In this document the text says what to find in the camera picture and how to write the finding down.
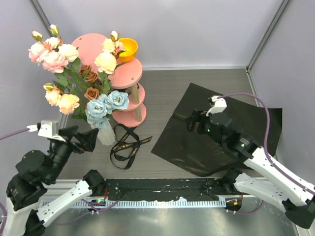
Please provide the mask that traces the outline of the black wrapping paper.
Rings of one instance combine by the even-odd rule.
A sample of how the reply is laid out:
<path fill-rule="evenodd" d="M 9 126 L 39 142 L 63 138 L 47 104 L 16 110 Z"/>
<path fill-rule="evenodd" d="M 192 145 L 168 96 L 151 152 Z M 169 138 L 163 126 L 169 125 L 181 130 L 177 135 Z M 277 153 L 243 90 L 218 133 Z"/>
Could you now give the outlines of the black wrapping paper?
<path fill-rule="evenodd" d="M 151 152 L 199 177 L 231 168 L 247 169 L 242 162 L 227 156 L 209 136 L 187 131 L 185 119 L 195 109 L 208 110 L 208 98 L 214 95 L 218 92 L 191 83 Z M 236 129 L 263 144 L 265 110 L 232 97 L 226 98 L 226 103 L 224 113 L 232 118 Z"/>

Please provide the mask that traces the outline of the brown rose stem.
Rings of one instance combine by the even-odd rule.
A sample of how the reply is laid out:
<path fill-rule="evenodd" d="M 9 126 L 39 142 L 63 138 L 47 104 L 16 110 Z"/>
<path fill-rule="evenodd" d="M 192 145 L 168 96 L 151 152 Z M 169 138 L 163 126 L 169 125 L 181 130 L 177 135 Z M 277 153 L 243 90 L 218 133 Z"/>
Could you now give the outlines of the brown rose stem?
<path fill-rule="evenodd" d="M 92 66 L 81 65 L 79 75 L 82 77 L 84 97 L 89 101 L 99 98 L 102 83 L 98 74 L 92 71 Z"/>

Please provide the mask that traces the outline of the blue flower stem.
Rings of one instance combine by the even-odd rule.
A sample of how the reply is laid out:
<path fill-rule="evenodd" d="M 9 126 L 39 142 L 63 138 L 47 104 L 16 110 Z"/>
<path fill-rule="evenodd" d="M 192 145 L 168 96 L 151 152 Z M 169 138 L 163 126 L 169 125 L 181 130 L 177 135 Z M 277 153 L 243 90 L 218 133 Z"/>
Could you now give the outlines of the blue flower stem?
<path fill-rule="evenodd" d="M 105 129 L 110 126 L 109 117 L 116 110 L 128 108 L 129 98 L 125 92 L 117 90 L 109 95 L 101 94 L 99 98 L 92 99 L 87 103 L 85 114 L 87 123 L 98 129 Z"/>

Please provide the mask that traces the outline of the black ribbon gold lettering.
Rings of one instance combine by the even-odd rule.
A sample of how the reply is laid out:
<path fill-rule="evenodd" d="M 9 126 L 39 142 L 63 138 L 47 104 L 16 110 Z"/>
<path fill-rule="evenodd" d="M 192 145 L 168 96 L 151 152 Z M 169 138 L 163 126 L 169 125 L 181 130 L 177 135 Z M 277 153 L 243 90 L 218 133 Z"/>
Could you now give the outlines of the black ribbon gold lettering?
<path fill-rule="evenodd" d="M 134 132 L 136 127 L 127 127 L 124 124 L 117 124 L 114 128 L 114 134 L 116 134 L 116 129 L 118 127 L 121 127 L 125 130 L 125 134 L 116 142 L 116 144 L 111 148 L 110 151 L 110 160 L 111 163 L 118 169 L 121 170 L 128 170 L 133 165 L 136 155 L 140 149 L 140 147 L 146 143 L 149 143 L 152 140 L 152 136 L 147 137 L 145 139 L 140 139 L 139 136 Z M 124 157 L 118 152 L 131 149 L 129 155 L 127 157 Z M 125 167 L 119 167 L 114 162 L 114 159 L 119 162 L 126 162 Z"/>

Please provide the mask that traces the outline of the cream flower stem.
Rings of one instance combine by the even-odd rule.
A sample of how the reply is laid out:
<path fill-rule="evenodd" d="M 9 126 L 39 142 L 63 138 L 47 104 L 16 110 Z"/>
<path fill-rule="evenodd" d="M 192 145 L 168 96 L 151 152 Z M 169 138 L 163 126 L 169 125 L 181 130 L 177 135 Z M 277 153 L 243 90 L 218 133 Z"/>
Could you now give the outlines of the cream flower stem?
<path fill-rule="evenodd" d="M 108 77 L 115 72 L 118 67 L 117 59 L 125 51 L 119 33 L 113 30 L 110 37 L 104 40 L 102 50 L 103 52 L 95 58 L 94 63 L 97 66 L 97 73 L 101 81 L 100 91 L 107 95 L 111 88 Z"/>

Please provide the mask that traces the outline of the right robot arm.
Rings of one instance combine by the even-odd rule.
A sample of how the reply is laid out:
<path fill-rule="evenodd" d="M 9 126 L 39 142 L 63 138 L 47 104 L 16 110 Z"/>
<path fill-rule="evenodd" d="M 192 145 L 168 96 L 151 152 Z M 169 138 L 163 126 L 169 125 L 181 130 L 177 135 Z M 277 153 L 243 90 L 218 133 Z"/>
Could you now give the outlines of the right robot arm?
<path fill-rule="evenodd" d="M 267 179 L 267 182 L 235 168 L 222 178 L 227 194 L 247 193 L 277 207 L 295 225 L 309 229 L 315 220 L 315 186 L 301 179 L 271 157 L 251 136 L 240 133 L 224 113 L 193 111 L 185 120 L 187 130 L 208 135 L 225 154 L 242 162 Z"/>

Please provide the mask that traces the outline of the pink peony flower stem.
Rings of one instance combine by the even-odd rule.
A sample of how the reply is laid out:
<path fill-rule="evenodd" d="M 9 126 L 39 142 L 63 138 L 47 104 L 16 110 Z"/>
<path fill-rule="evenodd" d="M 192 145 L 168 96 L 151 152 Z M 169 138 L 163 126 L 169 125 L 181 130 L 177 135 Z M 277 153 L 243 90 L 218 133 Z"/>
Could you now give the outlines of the pink peony flower stem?
<path fill-rule="evenodd" d="M 35 43 L 28 49 L 29 59 L 31 62 L 37 65 L 42 65 L 44 70 L 49 70 L 49 59 L 53 55 L 50 46 L 47 44 L 47 39 L 43 38 L 43 34 L 38 31 L 32 31 L 31 35 L 35 40 Z M 70 79 L 71 73 L 76 73 L 77 68 L 81 64 L 80 59 L 76 59 L 74 62 L 70 62 L 65 68 L 63 73 L 53 73 L 56 80 L 53 81 L 53 85 L 62 90 L 63 92 L 70 92 L 73 89 L 73 85 Z"/>

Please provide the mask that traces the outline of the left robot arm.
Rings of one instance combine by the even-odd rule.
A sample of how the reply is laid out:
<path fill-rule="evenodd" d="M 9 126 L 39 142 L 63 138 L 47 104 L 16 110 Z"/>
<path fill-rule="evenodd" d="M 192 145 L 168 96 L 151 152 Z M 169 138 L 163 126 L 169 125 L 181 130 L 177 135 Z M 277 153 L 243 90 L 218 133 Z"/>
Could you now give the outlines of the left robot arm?
<path fill-rule="evenodd" d="M 97 170 L 90 170 L 74 187 L 40 207 L 39 199 L 47 192 L 46 186 L 56 180 L 72 153 L 93 152 L 99 130 L 84 133 L 78 126 L 59 128 L 58 122 L 43 120 L 29 125 L 28 132 L 50 141 L 49 150 L 27 152 L 16 164 L 18 173 L 8 183 L 6 204 L 1 205 L 3 217 L 0 225 L 2 236 L 41 236 L 46 228 L 77 201 L 100 196 L 106 182 Z"/>

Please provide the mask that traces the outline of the peach flower stem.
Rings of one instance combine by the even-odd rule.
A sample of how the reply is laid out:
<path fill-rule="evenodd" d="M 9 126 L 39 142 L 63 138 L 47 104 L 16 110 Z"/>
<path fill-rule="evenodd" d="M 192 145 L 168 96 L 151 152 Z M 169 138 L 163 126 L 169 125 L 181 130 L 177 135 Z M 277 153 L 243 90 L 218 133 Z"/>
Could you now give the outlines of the peach flower stem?
<path fill-rule="evenodd" d="M 47 83 L 43 86 L 45 89 L 45 98 L 51 106 L 59 108 L 63 115 L 72 115 L 75 119 L 85 119 L 86 116 L 81 111 L 80 98 L 74 94 L 64 93 L 62 90 Z"/>

